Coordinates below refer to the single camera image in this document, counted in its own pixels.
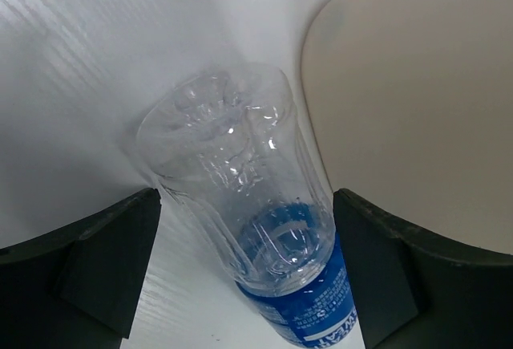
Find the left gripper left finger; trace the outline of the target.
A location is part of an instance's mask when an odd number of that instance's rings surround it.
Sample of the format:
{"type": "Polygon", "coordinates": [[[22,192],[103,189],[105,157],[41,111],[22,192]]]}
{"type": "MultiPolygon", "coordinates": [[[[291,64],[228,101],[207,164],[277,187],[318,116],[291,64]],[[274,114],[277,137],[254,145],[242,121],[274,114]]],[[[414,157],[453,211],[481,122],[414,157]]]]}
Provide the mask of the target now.
{"type": "Polygon", "coordinates": [[[160,221],[143,189],[1,250],[3,348],[119,348],[131,333],[160,221]]]}

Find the blue label bottle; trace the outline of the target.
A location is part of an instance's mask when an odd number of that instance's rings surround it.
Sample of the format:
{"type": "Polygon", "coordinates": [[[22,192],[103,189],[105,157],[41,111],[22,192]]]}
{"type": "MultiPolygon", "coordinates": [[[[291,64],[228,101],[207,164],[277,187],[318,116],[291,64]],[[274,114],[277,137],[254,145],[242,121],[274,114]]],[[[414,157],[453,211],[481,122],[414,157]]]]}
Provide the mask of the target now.
{"type": "Polygon", "coordinates": [[[190,79],[150,110],[136,142],[282,338],[327,348],[351,332],[357,312],[333,205],[281,69],[246,63],[190,79]]]}

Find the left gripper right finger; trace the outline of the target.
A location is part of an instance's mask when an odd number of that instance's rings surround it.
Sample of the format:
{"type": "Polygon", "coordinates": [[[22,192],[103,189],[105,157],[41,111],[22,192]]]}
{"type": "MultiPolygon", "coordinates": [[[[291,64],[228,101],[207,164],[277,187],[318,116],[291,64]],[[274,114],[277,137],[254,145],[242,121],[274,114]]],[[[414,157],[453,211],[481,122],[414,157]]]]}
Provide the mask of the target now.
{"type": "Polygon", "coordinates": [[[368,348],[509,348],[512,257],[396,217],[341,189],[333,214],[368,348]]]}

